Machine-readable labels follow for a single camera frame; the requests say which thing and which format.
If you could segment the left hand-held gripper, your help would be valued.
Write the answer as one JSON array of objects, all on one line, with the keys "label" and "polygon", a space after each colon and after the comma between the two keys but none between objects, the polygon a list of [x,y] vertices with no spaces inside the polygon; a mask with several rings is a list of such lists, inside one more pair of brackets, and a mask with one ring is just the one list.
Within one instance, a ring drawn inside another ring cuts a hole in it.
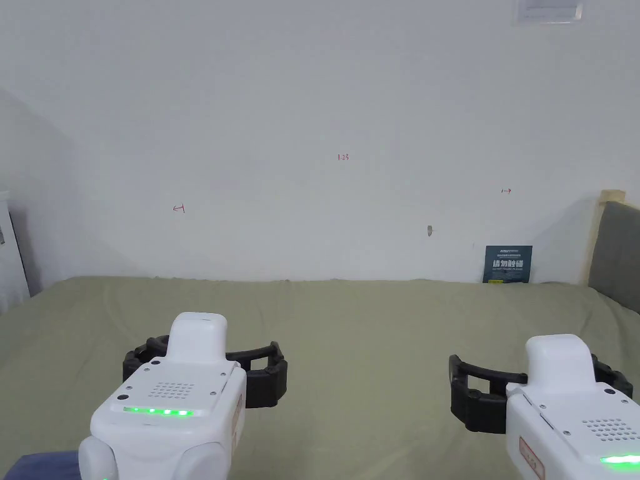
[{"label": "left hand-held gripper", "polygon": [[[267,359],[263,369],[251,364]],[[78,450],[83,479],[226,479],[247,408],[287,392],[277,342],[226,353],[226,318],[184,312],[170,335],[126,353],[122,381]]]}]

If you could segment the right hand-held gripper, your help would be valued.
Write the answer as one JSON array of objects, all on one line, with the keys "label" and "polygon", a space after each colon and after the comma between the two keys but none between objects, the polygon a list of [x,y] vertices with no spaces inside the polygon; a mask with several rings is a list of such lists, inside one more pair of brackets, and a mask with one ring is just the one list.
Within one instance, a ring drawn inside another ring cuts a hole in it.
[{"label": "right hand-held gripper", "polygon": [[572,334],[532,337],[526,352],[528,376],[451,355],[452,414],[471,432],[506,433],[519,479],[638,479],[639,405],[626,376]]}]

